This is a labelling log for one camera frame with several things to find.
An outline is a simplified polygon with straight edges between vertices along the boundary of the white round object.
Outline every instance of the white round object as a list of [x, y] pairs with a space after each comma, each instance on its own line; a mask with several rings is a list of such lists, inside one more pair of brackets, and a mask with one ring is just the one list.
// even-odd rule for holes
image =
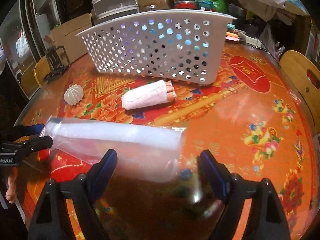
[[73, 85], [64, 93], [64, 100], [68, 105], [75, 105], [83, 98], [83, 89], [79, 85]]

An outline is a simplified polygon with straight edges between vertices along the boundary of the table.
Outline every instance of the table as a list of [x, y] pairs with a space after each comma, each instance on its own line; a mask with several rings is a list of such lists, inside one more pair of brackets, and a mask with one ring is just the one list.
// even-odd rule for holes
[[[196, 157], [209, 149], [230, 172], [245, 179], [268, 177], [281, 199], [291, 238], [305, 232], [317, 212], [317, 138], [309, 112], [269, 56], [249, 46], [226, 44], [219, 73], [210, 86], [173, 82], [173, 104], [124, 111], [121, 95], [158, 80], [132, 75], [101, 75], [88, 55], [39, 91], [18, 122], [45, 123], [50, 115], [154, 126], [186, 127], [180, 174], [156, 184], [124, 178], [116, 170], [96, 211], [111, 239], [207, 239], [223, 207], [199, 180]], [[72, 84], [84, 89], [76, 106], [63, 100]], [[46, 179], [73, 179], [90, 165], [64, 152], [41, 151], [19, 169], [18, 199], [32, 216]], [[244, 232], [251, 201], [245, 202], [234, 239]], [[77, 239], [84, 239], [72, 201], [67, 201]]]

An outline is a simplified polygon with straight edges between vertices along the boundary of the screw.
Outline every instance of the screw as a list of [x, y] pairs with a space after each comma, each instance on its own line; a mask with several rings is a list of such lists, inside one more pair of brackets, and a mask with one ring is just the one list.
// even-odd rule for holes
[[234, 180], [240, 179], [239, 174], [236, 174], [236, 173], [231, 174], [231, 177], [232, 177]]
[[266, 179], [266, 178], [264, 178], [262, 181], [263, 181], [266, 185], [269, 185], [269, 183], [270, 183], [270, 180], [269, 180], [269, 179]]
[[81, 173], [78, 175], [79, 180], [84, 180], [84, 179], [86, 179], [86, 177], [87, 177], [87, 174], [85, 174], [85, 173]]
[[54, 179], [48, 179], [48, 180], [47, 180], [47, 184], [49, 184], [49, 185], [52, 185], [54, 182], [55, 182]]

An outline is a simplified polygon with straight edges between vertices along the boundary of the cardboard box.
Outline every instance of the cardboard box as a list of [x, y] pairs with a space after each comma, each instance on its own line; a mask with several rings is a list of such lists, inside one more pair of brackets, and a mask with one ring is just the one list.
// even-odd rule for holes
[[[75, 37], [75, 35], [92, 27], [91, 18], [91, 13], [74, 18], [54, 28], [50, 35], [44, 37], [44, 40], [51, 46], [63, 45], [69, 61], [72, 63], [88, 52], [82, 39], [80, 37]], [[57, 51], [57, 53], [65, 63], [65, 60], [63, 60], [63, 50]]]
[[140, 12], [147, 11], [146, 6], [156, 5], [156, 10], [170, 9], [170, 0], [138, 0]]

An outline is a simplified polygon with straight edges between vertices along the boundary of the white plastic basket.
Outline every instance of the white plastic basket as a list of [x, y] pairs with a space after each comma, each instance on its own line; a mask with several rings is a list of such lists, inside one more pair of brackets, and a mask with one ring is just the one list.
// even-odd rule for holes
[[78, 34], [100, 73], [214, 82], [234, 17], [199, 10], [133, 14]]

